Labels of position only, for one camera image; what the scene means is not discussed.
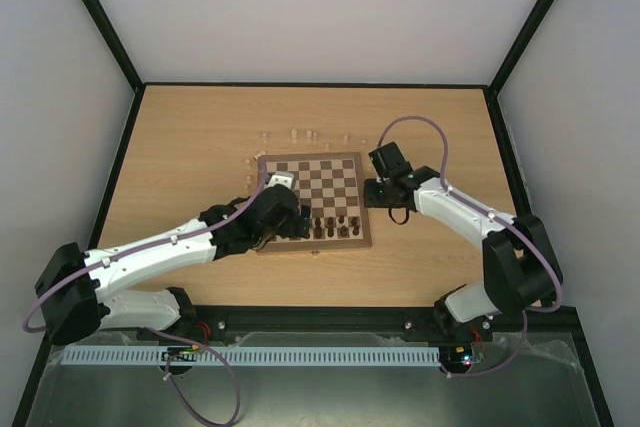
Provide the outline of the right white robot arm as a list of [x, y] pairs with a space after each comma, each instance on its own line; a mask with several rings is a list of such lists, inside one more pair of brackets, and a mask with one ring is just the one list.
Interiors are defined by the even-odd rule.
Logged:
[[520, 314], [544, 299], [561, 302], [563, 276], [538, 217], [512, 216], [478, 202], [440, 172], [413, 168], [394, 142], [371, 151], [369, 158], [377, 176], [364, 182], [367, 208], [435, 219], [481, 253], [482, 279], [434, 304], [434, 322], [443, 336], [458, 338], [483, 317]]

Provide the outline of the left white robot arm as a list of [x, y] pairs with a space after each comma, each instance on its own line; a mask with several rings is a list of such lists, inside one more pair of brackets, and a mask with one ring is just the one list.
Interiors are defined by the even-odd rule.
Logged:
[[248, 198], [214, 205], [186, 223], [119, 247], [83, 251], [59, 247], [36, 281], [33, 313], [24, 331], [43, 332], [64, 346], [99, 330], [145, 328], [166, 331], [192, 320], [180, 288], [143, 293], [135, 285], [173, 270], [245, 254], [275, 237], [309, 237], [311, 209], [289, 187], [277, 184]]

